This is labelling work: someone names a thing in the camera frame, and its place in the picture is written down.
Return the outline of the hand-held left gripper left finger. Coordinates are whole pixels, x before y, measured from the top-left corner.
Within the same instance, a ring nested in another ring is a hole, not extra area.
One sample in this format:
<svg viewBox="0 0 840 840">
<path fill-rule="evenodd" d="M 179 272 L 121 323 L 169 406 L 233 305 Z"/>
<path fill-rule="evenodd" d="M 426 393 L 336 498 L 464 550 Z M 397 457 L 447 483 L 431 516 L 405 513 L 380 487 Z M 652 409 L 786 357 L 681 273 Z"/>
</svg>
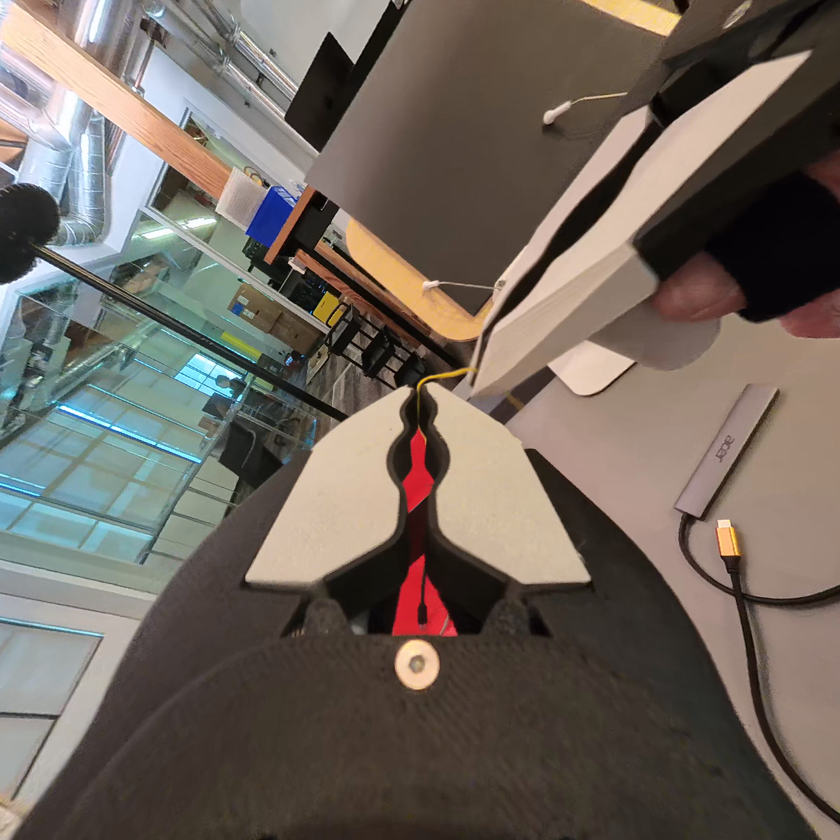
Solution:
<svg viewBox="0 0 840 840">
<path fill-rule="evenodd" d="M 335 601 L 368 634 L 391 636 L 411 565 L 403 481 L 417 391 L 402 386 L 342 421 L 301 468 L 245 573 L 245 589 L 303 607 Z"/>
</svg>

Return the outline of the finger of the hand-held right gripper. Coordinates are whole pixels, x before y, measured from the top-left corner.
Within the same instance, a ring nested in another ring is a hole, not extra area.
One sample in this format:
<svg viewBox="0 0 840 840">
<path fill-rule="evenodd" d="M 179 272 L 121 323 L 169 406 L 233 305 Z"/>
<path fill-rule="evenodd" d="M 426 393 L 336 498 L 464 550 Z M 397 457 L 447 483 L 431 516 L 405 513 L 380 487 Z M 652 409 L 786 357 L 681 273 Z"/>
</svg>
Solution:
<svg viewBox="0 0 840 840">
<path fill-rule="evenodd" d="M 654 293 L 664 271 L 639 255 L 636 235 L 810 55 L 745 70 L 656 139 L 592 228 L 494 327 L 473 380 L 476 395 L 509 391 Z"/>
<path fill-rule="evenodd" d="M 483 341 L 488 341 L 500 320 L 525 301 L 551 263 L 604 214 L 658 136 L 659 122 L 649 106 L 618 121 L 501 275 L 504 283 L 486 317 Z"/>
</svg>

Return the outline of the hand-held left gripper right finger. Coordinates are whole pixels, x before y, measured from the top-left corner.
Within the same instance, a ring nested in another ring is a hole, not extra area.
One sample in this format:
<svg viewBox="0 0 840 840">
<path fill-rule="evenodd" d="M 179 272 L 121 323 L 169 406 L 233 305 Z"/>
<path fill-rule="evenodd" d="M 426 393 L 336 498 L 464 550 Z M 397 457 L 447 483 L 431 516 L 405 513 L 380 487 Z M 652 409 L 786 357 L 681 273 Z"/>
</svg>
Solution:
<svg viewBox="0 0 840 840">
<path fill-rule="evenodd" d="M 431 382 L 423 387 L 427 575 L 457 629 L 502 600 L 583 590 L 592 576 L 521 442 Z"/>
</svg>

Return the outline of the red storage bin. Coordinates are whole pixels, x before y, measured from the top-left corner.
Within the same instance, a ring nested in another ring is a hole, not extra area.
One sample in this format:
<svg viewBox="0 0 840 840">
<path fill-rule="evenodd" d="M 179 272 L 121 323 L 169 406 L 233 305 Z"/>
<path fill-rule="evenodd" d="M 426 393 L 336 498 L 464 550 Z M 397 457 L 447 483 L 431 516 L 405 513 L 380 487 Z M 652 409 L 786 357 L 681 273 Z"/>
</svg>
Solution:
<svg viewBox="0 0 840 840">
<path fill-rule="evenodd" d="M 427 501 L 434 479 L 426 467 L 425 441 L 419 432 L 412 438 L 410 451 L 411 467 L 403 480 L 409 565 L 397 596 L 392 635 L 456 637 L 451 616 L 426 574 Z"/>
</svg>

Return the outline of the yellow twist tie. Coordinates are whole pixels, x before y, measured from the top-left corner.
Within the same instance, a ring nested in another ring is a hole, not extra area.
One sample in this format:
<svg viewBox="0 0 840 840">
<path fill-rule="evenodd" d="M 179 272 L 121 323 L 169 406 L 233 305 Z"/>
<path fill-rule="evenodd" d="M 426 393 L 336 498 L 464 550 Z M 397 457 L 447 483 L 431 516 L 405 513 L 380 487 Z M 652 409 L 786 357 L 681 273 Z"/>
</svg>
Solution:
<svg viewBox="0 0 840 840">
<path fill-rule="evenodd" d="M 433 399 L 434 412 L 426 411 L 424 408 L 424 388 L 429 383 L 440 383 L 444 380 L 451 380 L 467 374 L 476 373 L 472 367 L 464 367 L 455 371 L 439 374 L 431 374 L 424 377 L 415 388 L 415 419 L 419 433 L 425 441 L 426 458 L 428 460 L 440 459 L 444 446 L 447 444 L 447 435 L 455 431 L 455 425 L 459 423 L 474 423 L 483 415 L 475 407 L 463 400 L 461 407 L 456 407 L 456 396 L 451 395 L 441 399 L 443 392 L 437 394 Z"/>
</svg>

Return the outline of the person's right hand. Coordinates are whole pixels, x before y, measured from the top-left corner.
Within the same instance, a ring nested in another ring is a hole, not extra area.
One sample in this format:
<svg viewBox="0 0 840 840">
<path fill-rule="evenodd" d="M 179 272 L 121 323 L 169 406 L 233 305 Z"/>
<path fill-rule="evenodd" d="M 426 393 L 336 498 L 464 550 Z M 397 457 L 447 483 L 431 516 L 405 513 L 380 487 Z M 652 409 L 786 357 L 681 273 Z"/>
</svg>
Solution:
<svg viewBox="0 0 840 840">
<path fill-rule="evenodd" d="M 671 322 L 705 322 L 739 312 L 746 305 L 735 279 L 705 253 L 689 259 L 664 280 L 652 297 L 659 315 Z M 781 327 L 801 339 L 839 338 L 839 290 L 833 290 L 779 318 Z"/>
</svg>

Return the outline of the white adjustable stand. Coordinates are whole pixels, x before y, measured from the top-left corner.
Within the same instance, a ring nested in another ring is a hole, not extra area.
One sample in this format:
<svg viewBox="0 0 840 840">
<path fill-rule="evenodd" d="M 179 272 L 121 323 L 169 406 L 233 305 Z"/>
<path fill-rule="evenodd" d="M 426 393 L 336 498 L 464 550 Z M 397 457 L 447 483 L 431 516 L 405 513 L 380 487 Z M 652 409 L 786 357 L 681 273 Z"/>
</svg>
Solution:
<svg viewBox="0 0 840 840">
<path fill-rule="evenodd" d="M 577 396 L 594 396 L 620 379 L 636 362 L 594 342 L 582 342 L 570 352 L 561 381 Z"/>
</svg>

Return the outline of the brown cardboard box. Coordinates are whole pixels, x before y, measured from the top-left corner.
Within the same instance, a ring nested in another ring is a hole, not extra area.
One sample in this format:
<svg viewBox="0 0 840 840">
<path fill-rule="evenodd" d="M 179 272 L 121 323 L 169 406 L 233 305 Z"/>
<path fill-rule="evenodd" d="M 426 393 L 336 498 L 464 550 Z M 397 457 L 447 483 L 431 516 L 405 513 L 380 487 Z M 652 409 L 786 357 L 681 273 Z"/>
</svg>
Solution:
<svg viewBox="0 0 840 840">
<path fill-rule="evenodd" d="M 284 343 L 303 356 L 311 355 L 327 332 L 246 282 L 239 284 L 229 311 L 257 330 Z"/>
</svg>

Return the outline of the blue box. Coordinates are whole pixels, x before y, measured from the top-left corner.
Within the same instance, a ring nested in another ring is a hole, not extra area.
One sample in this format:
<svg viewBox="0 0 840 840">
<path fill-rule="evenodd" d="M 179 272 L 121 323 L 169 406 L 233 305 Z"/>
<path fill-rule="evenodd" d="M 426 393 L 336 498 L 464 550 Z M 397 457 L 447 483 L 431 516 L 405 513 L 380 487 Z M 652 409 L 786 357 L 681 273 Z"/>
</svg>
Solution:
<svg viewBox="0 0 840 840">
<path fill-rule="evenodd" d="M 299 195 L 283 185 L 271 186 L 257 208 L 246 234 L 265 247 L 273 245 L 298 204 Z"/>
</svg>

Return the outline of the black metal pole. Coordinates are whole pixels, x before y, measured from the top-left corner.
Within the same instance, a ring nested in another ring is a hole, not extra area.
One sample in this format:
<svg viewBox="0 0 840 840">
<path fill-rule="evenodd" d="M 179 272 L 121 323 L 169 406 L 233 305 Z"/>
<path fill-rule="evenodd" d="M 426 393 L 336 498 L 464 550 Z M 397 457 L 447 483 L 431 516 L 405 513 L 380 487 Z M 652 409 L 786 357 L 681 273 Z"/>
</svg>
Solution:
<svg viewBox="0 0 840 840">
<path fill-rule="evenodd" d="M 74 280 L 122 304 L 132 312 L 150 319 L 186 341 L 193 342 L 204 351 L 270 383 L 279 391 L 298 399 L 303 405 L 337 422 L 348 418 L 348 415 L 340 409 L 308 394 L 299 386 L 281 379 L 278 374 L 260 367 L 240 353 L 224 347 L 221 343 L 208 338 L 126 290 L 95 276 L 71 259 L 57 254 L 48 247 L 48 244 L 58 233 L 59 225 L 59 206 L 44 189 L 36 185 L 19 184 L 11 185 L 1 191 L 1 282 L 3 285 L 24 277 L 34 268 L 36 261 L 41 259 Z"/>
</svg>

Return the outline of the silver ribbed pipe ducts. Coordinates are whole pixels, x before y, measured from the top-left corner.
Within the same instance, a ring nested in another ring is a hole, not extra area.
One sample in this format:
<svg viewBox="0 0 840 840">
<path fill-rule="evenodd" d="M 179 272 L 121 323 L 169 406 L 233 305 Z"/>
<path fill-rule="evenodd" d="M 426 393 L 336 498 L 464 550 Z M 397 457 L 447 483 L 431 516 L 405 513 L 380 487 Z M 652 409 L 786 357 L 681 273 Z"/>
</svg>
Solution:
<svg viewBox="0 0 840 840">
<path fill-rule="evenodd" d="M 187 134 L 192 109 L 217 133 L 242 133 L 246 149 L 257 149 L 256 160 L 269 166 L 268 173 L 301 177 L 310 149 L 286 126 L 279 102 L 257 84 L 278 81 L 280 92 L 290 92 L 291 79 L 220 6 L 2 2 L 2 23 L 13 4 L 44 18 Z M 27 141 L 19 179 L 41 186 L 57 202 L 70 196 L 58 245 L 94 246 L 116 225 L 116 191 L 129 186 L 133 160 L 131 150 L 104 143 L 104 123 L 127 144 L 145 147 L 3 42 L 2 77 L 2 122 Z M 189 135 L 223 162 L 209 141 Z"/>
</svg>

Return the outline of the wooden ceiling beam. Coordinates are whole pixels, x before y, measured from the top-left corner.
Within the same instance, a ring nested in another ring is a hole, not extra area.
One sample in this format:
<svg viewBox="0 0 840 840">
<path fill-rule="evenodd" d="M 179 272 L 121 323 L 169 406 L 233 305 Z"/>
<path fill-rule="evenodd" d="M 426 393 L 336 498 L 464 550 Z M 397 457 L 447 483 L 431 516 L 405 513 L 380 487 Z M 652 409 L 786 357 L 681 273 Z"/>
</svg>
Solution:
<svg viewBox="0 0 840 840">
<path fill-rule="evenodd" d="M 47 21 L 13 4 L 2 42 L 100 112 L 205 193 L 219 199 L 232 169 Z"/>
</svg>

